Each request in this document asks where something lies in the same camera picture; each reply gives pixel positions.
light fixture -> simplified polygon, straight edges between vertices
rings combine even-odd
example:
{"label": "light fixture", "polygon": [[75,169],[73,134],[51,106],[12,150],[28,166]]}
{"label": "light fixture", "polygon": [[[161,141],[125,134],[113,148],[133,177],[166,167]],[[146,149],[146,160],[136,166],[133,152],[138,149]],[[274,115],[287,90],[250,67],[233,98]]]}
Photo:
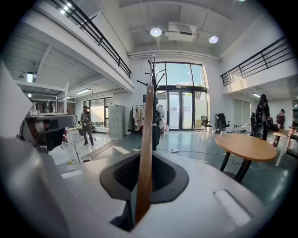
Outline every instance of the light fixture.
{"label": "light fixture", "polygon": [[90,89],[85,89],[85,90],[80,91],[80,92],[78,92],[78,93],[76,93],[76,94],[81,94],[81,93],[85,93],[85,92],[89,92],[89,91],[91,91],[91,90],[90,90]]}
{"label": "light fixture", "polygon": [[260,95],[257,95],[256,93],[253,93],[252,95],[256,96],[257,98],[260,98]]}
{"label": "light fixture", "polygon": [[160,36],[162,34],[161,29],[155,27],[150,31],[150,34],[154,37]]}
{"label": "light fixture", "polygon": [[33,73],[27,72],[27,82],[32,83],[33,82]]}
{"label": "light fixture", "polygon": [[215,36],[215,35],[210,36],[210,37],[209,37],[209,42],[210,42],[211,44],[215,44],[216,42],[218,42],[218,37]]}

white shirt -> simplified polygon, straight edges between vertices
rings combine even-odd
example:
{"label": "white shirt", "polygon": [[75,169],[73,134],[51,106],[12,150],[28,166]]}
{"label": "white shirt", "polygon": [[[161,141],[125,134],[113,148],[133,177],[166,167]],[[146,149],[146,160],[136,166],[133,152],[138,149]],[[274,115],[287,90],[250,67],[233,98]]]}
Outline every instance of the white shirt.
{"label": "white shirt", "polygon": [[[162,118],[164,118],[164,109],[163,109],[163,107],[162,107],[162,106],[159,106],[159,105],[156,105],[156,110],[157,110],[158,112],[160,112],[160,114],[162,115]],[[161,120],[161,121],[159,122],[159,128],[160,128],[160,129],[163,128],[163,120]]]}

black railing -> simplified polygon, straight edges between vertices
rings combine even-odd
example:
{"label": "black railing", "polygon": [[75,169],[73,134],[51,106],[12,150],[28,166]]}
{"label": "black railing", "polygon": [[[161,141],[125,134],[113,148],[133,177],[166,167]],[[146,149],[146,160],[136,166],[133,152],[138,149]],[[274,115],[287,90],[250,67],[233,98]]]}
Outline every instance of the black railing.
{"label": "black railing", "polygon": [[60,8],[59,11],[65,11],[65,14],[67,14],[66,17],[71,17],[75,22],[77,22],[81,26],[80,28],[84,29],[85,33],[89,34],[90,37],[98,43],[98,46],[101,46],[115,60],[118,67],[123,69],[130,78],[131,71],[123,59],[96,27],[96,25],[91,21],[91,19],[89,19],[89,17],[72,0],[60,0],[62,4],[59,4],[55,0],[51,0],[51,2]]}
{"label": "black railing", "polygon": [[227,86],[294,57],[290,43],[283,36],[220,77],[223,79],[223,85]]}

wooden pole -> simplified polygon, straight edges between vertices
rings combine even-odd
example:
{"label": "wooden pole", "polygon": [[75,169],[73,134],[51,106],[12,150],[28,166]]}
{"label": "wooden pole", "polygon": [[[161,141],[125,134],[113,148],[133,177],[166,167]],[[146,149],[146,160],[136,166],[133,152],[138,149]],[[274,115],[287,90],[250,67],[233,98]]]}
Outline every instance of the wooden pole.
{"label": "wooden pole", "polygon": [[145,122],[142,136],[142,150],[139,167],[139,179],[136,195],[135,225],[142,219],[150,207],[151,170],[152,170],[152,112],[153,112],[153,85],[147,86]]}

metal filing cabinet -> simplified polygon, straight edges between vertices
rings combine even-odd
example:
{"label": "metal filing cabinet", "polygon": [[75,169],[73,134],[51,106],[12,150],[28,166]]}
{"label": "metal filing cabinet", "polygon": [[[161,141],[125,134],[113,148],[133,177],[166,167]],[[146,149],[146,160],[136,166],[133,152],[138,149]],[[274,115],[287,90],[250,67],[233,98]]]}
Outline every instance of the metal filing cabinet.
{"label": "metal filing cabinet", "polygon": [[108,127],[110,137],[125,136],[125,106],[108,106]]}

